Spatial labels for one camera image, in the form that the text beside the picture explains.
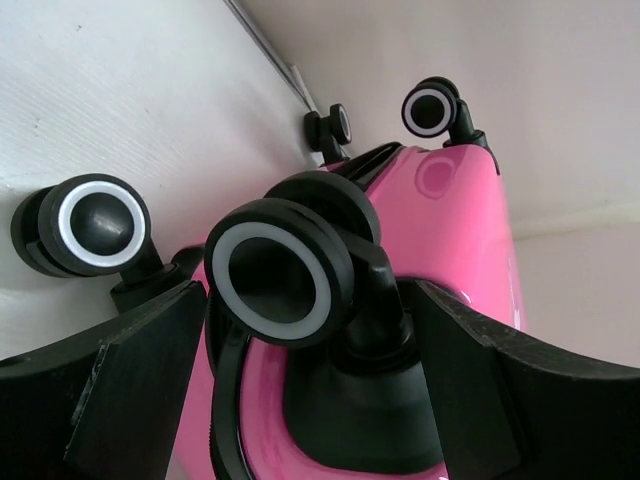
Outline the pink hard-shell suitcase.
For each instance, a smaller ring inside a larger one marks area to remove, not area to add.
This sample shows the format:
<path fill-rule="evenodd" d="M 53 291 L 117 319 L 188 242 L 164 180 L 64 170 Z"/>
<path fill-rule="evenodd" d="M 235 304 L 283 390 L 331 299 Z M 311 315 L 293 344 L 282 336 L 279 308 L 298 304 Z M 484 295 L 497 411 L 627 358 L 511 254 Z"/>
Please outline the pink hard-shell suitcase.
<path fill-rule="evenodd" d="M 75 176 L 16 208 L 12 244 L 32 269 L 120 275 L 114 318 L 185 281 L 203 285 L 171 454 L 191 478 L 449 476 L 403 284 L 426 281 L 519 327 L 519 278 L 500 169 L 455 84 L 419 82 L 401 117 L 443 146 L 389 142 L 349 159 L 344 108 L 309 112 L 304 136 L 324 164 L 236 208 L 170 262 L 142 197 L 115 176 Z"/>

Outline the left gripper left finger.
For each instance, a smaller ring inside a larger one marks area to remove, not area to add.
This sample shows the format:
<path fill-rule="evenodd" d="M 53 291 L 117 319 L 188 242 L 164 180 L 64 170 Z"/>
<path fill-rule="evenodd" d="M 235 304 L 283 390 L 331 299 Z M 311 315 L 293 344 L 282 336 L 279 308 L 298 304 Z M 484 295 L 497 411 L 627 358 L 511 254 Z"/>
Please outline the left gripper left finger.
<path fill-rule="evenodd" d="M 185 281 L 3 360 L 2 478 L 164 478 L 205 306 L 203 285 Z"/>

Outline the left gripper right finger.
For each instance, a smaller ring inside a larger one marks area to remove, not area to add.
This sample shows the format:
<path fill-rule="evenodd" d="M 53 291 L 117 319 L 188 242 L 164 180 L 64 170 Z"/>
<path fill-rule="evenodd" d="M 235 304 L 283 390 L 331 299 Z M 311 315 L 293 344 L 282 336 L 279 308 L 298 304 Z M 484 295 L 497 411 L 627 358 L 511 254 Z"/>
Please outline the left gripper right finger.
<path fill-rule="evenodd" d="M 639 372 L 536 339 L 407 280 L 452 479 L 635 479 Z"/>

